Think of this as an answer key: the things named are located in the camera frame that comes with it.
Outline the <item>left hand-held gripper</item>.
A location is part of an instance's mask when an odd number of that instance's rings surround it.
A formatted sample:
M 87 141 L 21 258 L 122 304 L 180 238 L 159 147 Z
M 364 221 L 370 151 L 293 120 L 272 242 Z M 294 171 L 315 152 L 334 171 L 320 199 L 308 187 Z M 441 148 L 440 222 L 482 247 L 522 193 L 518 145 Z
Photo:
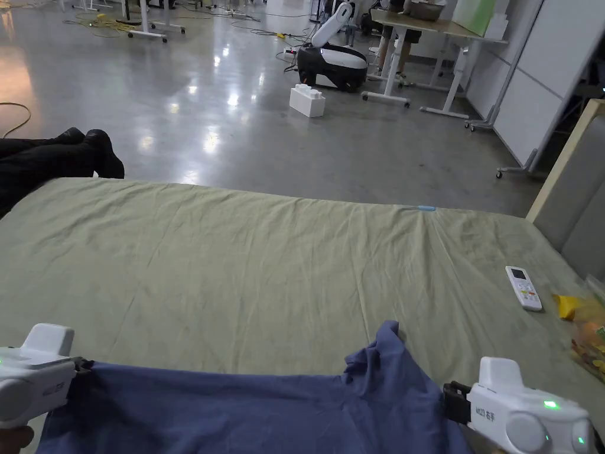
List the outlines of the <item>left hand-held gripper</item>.
M 67 403 L 71 382 L 84 373 L 84 359 L 71 355 L 75 331 L 39 323 L 20 347 L 1 348 L 1 428 L 27 425 Z

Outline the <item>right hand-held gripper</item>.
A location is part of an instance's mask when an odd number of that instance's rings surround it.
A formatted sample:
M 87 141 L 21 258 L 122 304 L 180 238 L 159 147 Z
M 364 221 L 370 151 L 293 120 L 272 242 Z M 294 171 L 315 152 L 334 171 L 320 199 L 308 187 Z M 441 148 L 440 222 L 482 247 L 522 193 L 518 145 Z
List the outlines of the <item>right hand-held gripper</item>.
M 506 453 L 597 453 L 588 411 L 560 396 L 526 387 L 519 364 L 484 356 L 471 387 L 444 384 L 446 418 Z

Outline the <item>person's left hand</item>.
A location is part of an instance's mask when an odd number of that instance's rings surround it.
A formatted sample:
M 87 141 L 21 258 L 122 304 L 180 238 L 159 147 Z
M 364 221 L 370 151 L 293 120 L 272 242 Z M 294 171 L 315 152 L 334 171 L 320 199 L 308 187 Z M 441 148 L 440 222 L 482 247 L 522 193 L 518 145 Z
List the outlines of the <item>person's left hand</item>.
M 30 426 L 14 427 L 0 430 L 0 453 L 18 454 L 26 448 L 34 438 L 34 431 Z

